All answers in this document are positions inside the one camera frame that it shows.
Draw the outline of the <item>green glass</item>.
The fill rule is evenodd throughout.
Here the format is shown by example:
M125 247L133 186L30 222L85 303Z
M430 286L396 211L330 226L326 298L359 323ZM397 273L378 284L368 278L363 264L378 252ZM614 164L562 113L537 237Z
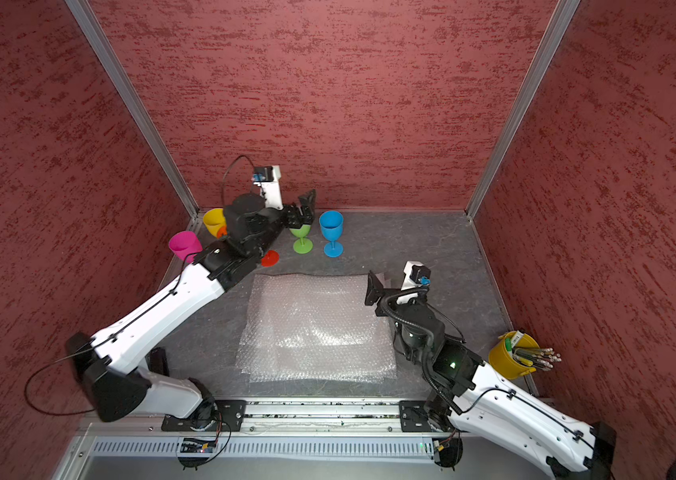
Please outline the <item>green glass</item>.
M300 255L308 254L313 249L313 242L308 238L311 226L304 224L299 228L290 228L290 232L296 237L293 250Z

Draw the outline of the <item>blue glass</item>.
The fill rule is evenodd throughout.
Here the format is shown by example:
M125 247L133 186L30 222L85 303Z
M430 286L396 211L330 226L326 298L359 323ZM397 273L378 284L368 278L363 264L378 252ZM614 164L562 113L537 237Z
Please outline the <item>blue glass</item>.
M338 211L326 211L319 218L321 233L327 244L324 253L329 258L337 258L343 254L343 245L339 242L343 234L344 217Z

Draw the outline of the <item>red glass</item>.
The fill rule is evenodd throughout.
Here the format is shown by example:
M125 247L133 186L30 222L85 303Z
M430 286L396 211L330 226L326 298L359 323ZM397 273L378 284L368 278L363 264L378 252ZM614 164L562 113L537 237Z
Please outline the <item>red glass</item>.
M265 268L275 266L280 260L280 255L275 250L269 250L261 259L261 265Z

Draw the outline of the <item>yellow glass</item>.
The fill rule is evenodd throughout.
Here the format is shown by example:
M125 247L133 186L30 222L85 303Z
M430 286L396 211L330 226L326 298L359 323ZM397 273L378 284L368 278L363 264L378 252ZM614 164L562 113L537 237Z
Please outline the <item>yellow glass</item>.
M227 234L227 222L222 208L214 208L203 215L203 224L215 238L222 238Z

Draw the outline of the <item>pink glass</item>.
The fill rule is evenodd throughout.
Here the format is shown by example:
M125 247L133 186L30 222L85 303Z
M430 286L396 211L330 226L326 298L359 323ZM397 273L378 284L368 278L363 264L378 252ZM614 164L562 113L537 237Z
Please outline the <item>pink glass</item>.
M198 236L191 231L181 231L172 236L168 247L176 257L187 264L191 264L196 255L203 250Z

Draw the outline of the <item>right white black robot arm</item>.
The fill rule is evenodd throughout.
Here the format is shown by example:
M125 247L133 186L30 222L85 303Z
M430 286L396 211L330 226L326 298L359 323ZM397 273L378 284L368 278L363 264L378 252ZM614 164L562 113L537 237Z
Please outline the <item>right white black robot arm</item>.
M431 388L424 404L435 428L478 435L524 458L553 479L608 479L616 433L589 425L517 388L464 340L447 334L428 303L429 269L412 266L403 288L367 276L365 304L394 325L405 358Z

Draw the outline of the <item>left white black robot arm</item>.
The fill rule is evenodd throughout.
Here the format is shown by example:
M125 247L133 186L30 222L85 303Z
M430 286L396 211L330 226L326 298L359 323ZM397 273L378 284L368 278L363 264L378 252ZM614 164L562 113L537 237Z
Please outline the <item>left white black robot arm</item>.
M103 422L129 415L169 415L196 430L219 421L216 401L196 379L176 379L150 369L147 357L195 312L220 298L254 271L285 229L310 225L316 192L297 202L274 201L278 187L265 182L225 206L227 234L187 255L178 277L130 314L88 336L66 342L73 375Z

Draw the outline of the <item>yellow pen cup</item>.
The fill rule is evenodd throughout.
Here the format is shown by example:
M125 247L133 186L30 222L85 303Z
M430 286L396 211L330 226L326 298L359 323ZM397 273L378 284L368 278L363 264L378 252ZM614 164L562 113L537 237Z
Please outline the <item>yellow pen cup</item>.
M533 366L518 362L512 356L512 341L518 331L510 331L499 337L498 343L488 354L488 363L506 379L514 380L536 371Z

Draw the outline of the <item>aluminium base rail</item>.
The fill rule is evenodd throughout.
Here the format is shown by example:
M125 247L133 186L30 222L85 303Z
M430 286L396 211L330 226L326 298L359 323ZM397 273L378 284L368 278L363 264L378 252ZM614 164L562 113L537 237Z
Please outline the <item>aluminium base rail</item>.
M213 459L391 462L477 470L481 447L496 457L524 458L470 433L402 430L400 403L410 400L220 400L222 430L186 431L166 416L114 423L82 421L55 478L80 479L96 459L169 459L190 469Z

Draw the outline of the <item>left aluminium corner post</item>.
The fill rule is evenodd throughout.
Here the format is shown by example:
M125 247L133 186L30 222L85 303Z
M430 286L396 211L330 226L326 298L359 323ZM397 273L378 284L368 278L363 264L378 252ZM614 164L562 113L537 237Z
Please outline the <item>left aluminium corner post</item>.
M191 193L186 180L179 171L168 147L158 132L143 101L139 97L124 66L100 25L89 1L66 0L74 20L81 29L88 44L115 87L131 118L166 175L173 190L187 211L189 218L195 221L200 207Z

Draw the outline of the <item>aluminium corner post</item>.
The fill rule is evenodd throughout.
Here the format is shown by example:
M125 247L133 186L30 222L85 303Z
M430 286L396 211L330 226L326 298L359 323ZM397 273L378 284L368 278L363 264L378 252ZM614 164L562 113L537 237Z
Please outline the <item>aluminium corner post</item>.
M100 25L89 1L66 0L74 20L81 29L88 44L115 87L131 118L166 175L173 190L187 211L189 218L195 221L200 207L191 193L186 180L179 171L168 147L158 132L143 101L139 97L124 66Z
M580 0L559 0L556 3L485 170L466 207L470 222L475 221L579 5Z

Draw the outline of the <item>right aluminium corner post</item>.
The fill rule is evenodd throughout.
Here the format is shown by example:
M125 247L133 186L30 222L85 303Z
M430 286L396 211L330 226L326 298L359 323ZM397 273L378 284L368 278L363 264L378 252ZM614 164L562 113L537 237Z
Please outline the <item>right aluminium corner post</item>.
M466 207L470 222L475 221L579 5L580 0L559 0L556 3L485 170Z

